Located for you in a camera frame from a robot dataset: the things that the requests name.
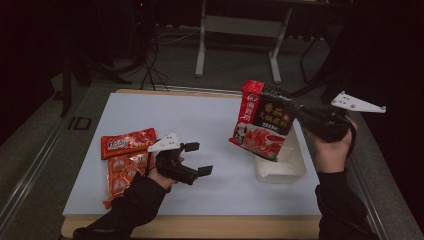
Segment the red snack package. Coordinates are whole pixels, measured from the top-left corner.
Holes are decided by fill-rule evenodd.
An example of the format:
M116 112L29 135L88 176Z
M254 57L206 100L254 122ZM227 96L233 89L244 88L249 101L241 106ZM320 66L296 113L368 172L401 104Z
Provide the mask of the red snack package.
M155 141L156 134L153 128L118 136L103 136L101 138L101 158L105 160L123 153L146 150Z
M144 175L147 167L152 169L155 166L155 157L150 155L146 150L137 151L129 154L121 154L112 156L107 159L107 181L108 181L108 197L103 201L106 209L111 207L111 202L116 197L121 197L125 189L127 189L137 174L140 172Z
M247 80L242 88L240 113L230 142L261 158L278 161L294 118L281 98L286 93L263 82Z

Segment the chip bag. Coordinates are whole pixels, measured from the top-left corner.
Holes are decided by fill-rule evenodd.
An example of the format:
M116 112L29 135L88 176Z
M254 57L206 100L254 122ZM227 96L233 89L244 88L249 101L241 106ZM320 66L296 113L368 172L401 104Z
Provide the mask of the chip bag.
M121 155L123 153L146 150L156 141L156 133L153 128L131 132L117 136L101 137L101 158Z
M146 150L112 156L107 159L108 197L103 201L106 209L116 197L121 197L139 172L144 175L147 168L155 167L154 154Z
M255 80L242 87L238 121L230 142L257 156L278 161L277 156L293 124L288 110L287 93Z
M153 128L117 136L101 137L101 159L107 161L108 196L103 201L106 209L116 197L122 196L134 176L144 175L155 166L155 157L147 148L156 142Z

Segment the black sleeve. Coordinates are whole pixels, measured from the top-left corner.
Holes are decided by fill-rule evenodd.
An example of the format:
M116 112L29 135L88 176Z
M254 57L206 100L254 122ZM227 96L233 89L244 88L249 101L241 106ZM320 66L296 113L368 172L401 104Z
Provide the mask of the black sleeve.
M379 239L368 225L367 210L347 182L347 172L317 173L320 181L315 189L322 213L319 239Z
M167 191L148 177L136 174L123 197L112 201L110 212L90 224L76 229L74 240L130 239L133 229L152 221Z

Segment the gray floor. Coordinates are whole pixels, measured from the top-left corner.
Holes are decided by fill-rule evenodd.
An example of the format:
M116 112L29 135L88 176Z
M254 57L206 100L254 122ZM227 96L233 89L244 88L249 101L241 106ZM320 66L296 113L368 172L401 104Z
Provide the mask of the gray floor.
M204 75L199 78L194 75L197 29L160 29L159 36L152 71L158 88L166 85L239 92L247 79L273 84L268 61L273 39L236 37L238 41L228 44L224 35L208 36ZM288 92L305 86L298 62L307 44L301 39L287 39L281 48L281 86ZM328 51L323 41L311 50L305 60L309 76L319 69ZM149 59L154 59L153 52ZM78 86L74 81L73 107L67 116L60 117L62 102L50 99L1 146L0 204L5 207L0 216L1 239L60 237L63 208L109 94L121 88L140 88L145 73L146 69L141 68L125 74L123 78L132 85L118 85L97 74L93 74L96 79L90 87ZM61 75L52 82L61 90ZM300 100L315 104L321 92L317 89ZM366 124L360 114L353 116L361 128L355 161L349 167L358 176L352 184L369 208L370 222L382 239L423 239ZM91 119L88 130L69 127L73 117Z

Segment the dark background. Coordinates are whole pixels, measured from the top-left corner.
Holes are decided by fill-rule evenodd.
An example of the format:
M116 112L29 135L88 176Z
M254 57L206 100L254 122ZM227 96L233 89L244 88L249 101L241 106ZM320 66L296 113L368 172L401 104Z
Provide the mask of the dark background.
M96 15L79 11L93 9L95 1L75 3L80 5L69 5L67 1L1 1L0 144L54 94L49 80L62 71L61 36L64 29L74 30L70 31L74 33L74 40L80 42L86 53L97 61L107 62L112 52L129 49L126 41L108 38L103 31L122 30L114 25L117 21L112 21L114 14L110 8L102 8L105 11L103 19L108 21L109 26L102 30L96 27L99 26ZM175 3L170 0L155 1L156 21L160 26L199 25L200 1L181 0L177 5ZM424 6L421 1L413 0L365 1L363 4L371 7L353 14L346 23L339 41L323 65L325 71L322 79L329 73L346 73L337 78L337 84L344 84L349 93L361 99L387 107L385 114L364 113L363 116L423 230L424 190L421 185L424 183L424 119L421 93L424 87L424 21L421 15ZM216 11L222 9L219 5L215 7ZM240 12L241 8L233 6L230 10L249 14L249 8ZM128 17L125 12L124 7L121 17ZM86 23L82 25L88 28L75 29L74 22ZM300 23L293 20L291 24ZM290 30L293 35L298 34L296 29ZM127 29L121 35L129 36L131 31Z

